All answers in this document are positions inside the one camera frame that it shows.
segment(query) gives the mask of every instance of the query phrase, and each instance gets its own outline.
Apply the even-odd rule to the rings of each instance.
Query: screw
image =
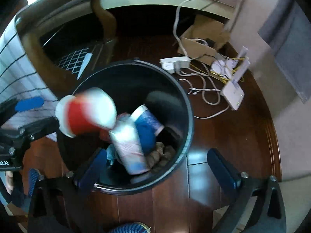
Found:
[[[275,181],[276,181],[276,177],[275,177],[274,175],[271,175],[271,176],[270,176],[270,180],[272,180],[273,182],[275,182]]]
[[[247,172],[241,172],[241,177],[243,179],[247,179],[248,178],[248,173]]]
[[[10,153],[11,155],[13,155],[14,152],[15,152],[15,148],[14,148],[14,147],[11,147],[11,148],[9,149],[9,153]]]
[[[45,179],[45,176],[44,175],[39,175],[39,177],[38,177],[38,180],[39,181],[42,181],[42,180],[44,180]]]
[[[73,171],[69,171],[66,173],[67,178],[71,178],[73,176]]]

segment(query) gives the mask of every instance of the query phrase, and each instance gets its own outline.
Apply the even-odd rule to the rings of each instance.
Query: dark wood floor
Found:
[[[171,36],[119,38],[114,59],[139,57],[157,64],[160,58],[177,56],[173,43]],[[199,77],[190,81],[194,87],[202,86]],[[238,170],[254,177],[274,174],[280,178],[277,140],[267,105],[250,72],[240,85],[245,99],[239,110],[228,110],[209,120],[195,119],[195,135],[187,158],[163,183],[135,195],[112,196],[99,192],[90,195],[88,207],[104,229],[125,222],[143,222],[156,233],[210,232],[212,211],[228,203],[206,162],[210,148],[218,148]],[[210,101],[215,97],[213,93],[206,93]],[[224,100],[218,106],[207,105],[200,95],[190,96],[190,100],[194,113],[200,117],[227,106]],[[31,154],[40,162],[44,158],[44,163],[36,163]],[[63,166],[57,146],[47,138],[41,143],[34,142],[26,156],[25,169],[37,164],[43,172],[49,172],[49,177],[60,175]],[[60,163],[49,166],[51,159]]]

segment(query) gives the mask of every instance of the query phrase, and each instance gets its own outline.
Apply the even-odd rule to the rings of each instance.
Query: red and white paper cup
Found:
[[[116,122],[117,110],[112,98],[99,88],[67,95],[56,106],[59,129],[66,136],[111,130]]]

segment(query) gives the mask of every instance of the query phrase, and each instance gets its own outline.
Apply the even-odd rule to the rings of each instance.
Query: trash can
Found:
[[[111,63],[80,84],[74,94],[98,87],[114,100],[117,114],[132,113],[145,104],[165,127],[175,133],[175,156],[159,172],[129,175],[124,166],[113,164],[102,172],[95,188],[107,194],[135,194],[167,178],[183,161],[193,137],[193,113],[189,99],[169,73],[153,64],[135,60]],[[76,170],[98,148],[107,148],[98,134],[70,138],[57,132],[61,157],[69,170]]]

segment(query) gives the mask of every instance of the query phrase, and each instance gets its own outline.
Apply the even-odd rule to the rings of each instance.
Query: shoe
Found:
[[[143,223],[127,223],[116,227],[109,233],[150,233],[150,228]]]
[[[35,189],[36,181],[40,175],[41,174],[38,169],[34,169],[34,168],[29,169],[28,171],[28,183],[29,183],[28,197],[32,197],[32,193]]]

